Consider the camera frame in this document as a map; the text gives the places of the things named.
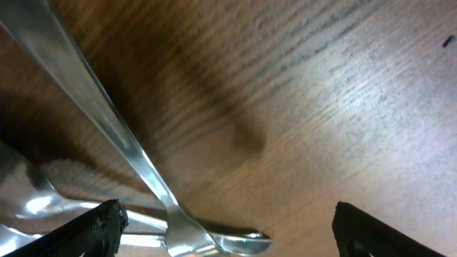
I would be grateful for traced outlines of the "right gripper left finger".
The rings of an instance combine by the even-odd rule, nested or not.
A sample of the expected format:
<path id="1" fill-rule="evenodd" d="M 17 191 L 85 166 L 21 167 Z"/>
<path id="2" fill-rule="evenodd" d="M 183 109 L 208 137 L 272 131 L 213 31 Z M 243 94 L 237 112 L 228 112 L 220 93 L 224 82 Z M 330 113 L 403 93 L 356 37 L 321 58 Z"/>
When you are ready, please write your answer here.
<path id="1" fill-rule="evenodd" d="M 114 257 L 128 226 L 126 209 L 107 200 L 57 229 L 14 250 L 6 257 Z"/>

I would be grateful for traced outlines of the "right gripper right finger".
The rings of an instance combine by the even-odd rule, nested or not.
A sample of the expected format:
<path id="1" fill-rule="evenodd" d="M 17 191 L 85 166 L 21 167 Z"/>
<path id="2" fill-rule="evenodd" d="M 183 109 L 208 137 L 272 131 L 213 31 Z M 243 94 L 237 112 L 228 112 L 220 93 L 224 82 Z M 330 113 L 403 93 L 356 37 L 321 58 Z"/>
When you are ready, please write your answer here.
<path id="1" fill-rule="evenodd" d="M 340 257 L 443 257 L 346 202 L 337 203 L 332 230 Z"/>

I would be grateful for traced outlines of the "steel fork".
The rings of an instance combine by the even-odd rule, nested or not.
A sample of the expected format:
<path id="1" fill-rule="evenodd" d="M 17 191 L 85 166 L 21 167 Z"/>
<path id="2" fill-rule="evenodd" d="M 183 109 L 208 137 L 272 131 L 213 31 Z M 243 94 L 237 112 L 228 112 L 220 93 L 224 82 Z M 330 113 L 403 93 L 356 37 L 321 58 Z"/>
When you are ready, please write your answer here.
<path id="1" fill-rule="evenodd" d="M 49 73 L 164 205 L 164 240 L 170 256 L 252 256 L 272 246 L 270 238 L 257 233 L 232 236 L 209 232 L 180 207 L 48 1 L 1 0 L 1 25 Z"/>
<path id="2" fill-rule="evenodd" d="M 77 201 L 63 197 L 52 186 L 50 181 L 40 174 L 38 168 L 27 161 L 21 154 L 7 146 L 1 145 L 1 215 L 17 218 L 20 221 L 40 221 L 61 213 L 84 210 L 84 213 L 101 203 Z M 142 221 L 164 227 L 164 222 L 133 211 L 126 211 L 128 219 Z M 17 246 L 23 246 L 46 233 L 25 233 L 11 226 L 1 226 L 1 255 Z M 124 233 L 120 246 L 143 246 L 150 248 L 165 247 L 162 233 Z"/>

